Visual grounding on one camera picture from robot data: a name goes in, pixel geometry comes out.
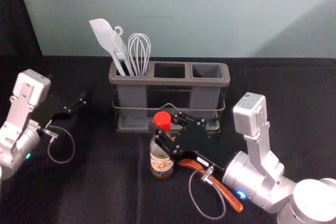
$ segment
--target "red bottle cap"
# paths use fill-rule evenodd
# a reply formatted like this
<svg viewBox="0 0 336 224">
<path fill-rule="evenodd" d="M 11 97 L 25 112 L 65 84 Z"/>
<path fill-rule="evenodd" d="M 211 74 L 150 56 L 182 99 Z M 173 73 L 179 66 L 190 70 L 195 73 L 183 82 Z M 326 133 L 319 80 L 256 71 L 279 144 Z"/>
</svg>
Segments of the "red bottle cap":
<svg viewBox="0 0 336 224">
<path fill-rule="evenodd" d="M 160 111 L 154 115 L 153 123 L 163 131 L 167 132 L 170 131 L 172 127 L 172 118 L 169 113 Z"/>
</svg>

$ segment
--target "white silicone spatula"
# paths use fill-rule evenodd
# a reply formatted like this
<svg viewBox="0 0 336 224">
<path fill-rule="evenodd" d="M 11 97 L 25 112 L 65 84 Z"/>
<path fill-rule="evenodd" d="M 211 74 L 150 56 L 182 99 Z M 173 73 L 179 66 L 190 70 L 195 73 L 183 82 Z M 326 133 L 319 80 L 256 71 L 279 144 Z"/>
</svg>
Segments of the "white silicone spatula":
<svg viewBox="0 0 336 224">
<path fill-rule="evenodd" d="M 119 74 L 121 76 L 125 76 L 126 74 L 122 69 L 120 61 L 116 57 L 116 53 L 114 52 L 114 46 L 111 43 L 111 35 L 113 32 L 111 25 L 103 18 L 92 19 L 89 21 L 89 23 L 100 46 L 104 48 L 107 52 L 109 52 L 112 56 L 115 67 L 117 68 Z"/>
</svg>

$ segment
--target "blue led light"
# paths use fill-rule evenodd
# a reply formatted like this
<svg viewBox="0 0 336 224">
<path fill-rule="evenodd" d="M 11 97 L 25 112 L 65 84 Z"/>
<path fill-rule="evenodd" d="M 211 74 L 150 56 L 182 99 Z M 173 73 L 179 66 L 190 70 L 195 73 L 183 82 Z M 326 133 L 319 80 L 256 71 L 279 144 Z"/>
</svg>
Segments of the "blue led light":
<svg viewBox="0 0 336 224">
<path fill-rule="evenodd" d="M 246 195 L 242 191 L 236 191 L 236 194 L 241 198 L 241 199 L 246 199 Z"/>
</svg>

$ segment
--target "orange utensil handle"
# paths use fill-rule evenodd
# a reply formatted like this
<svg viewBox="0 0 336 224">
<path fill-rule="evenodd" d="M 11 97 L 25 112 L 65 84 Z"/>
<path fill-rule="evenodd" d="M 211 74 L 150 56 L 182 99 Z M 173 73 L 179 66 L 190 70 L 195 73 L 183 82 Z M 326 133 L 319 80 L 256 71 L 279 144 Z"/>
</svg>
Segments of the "orange utensil handle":
<svg viewBox="0 0 336 224">
<path fill-rule="evenodd" d="M 202 165 L 200 165 L 198 162 L 188 158 L 180 160 L 177 164 L 193 170 L 203 169 Z M 216 185 L 220 193 L 235 211 L 242 212 L 244 210 L 243 204 L 240 203 L 240 201 L 221 182 L 219 182 L 213 176 L 209 176 L 209 180 L 211 180 Z"/>
</svg>

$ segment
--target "gray utensil caddy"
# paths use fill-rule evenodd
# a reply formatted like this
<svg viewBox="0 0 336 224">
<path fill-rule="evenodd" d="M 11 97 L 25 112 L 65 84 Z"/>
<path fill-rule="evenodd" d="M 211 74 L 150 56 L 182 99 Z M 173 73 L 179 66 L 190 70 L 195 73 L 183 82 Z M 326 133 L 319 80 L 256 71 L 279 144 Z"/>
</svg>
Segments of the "gray utensil caddy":
<svg viewBox="0 0 336 224">
<path fill-rule="evenodd" d="M 230 84 L 224 63 L 150 61 L 146 77 L 121 76 L 111 63 L 112 106 L 118 132 L 148 132 L 160 110 L 181 110 L 208 120 L 209 132 L 220 130 L 225 90 Z M 172 130 L 180 130 L 173 125 Z"/>
</svg>

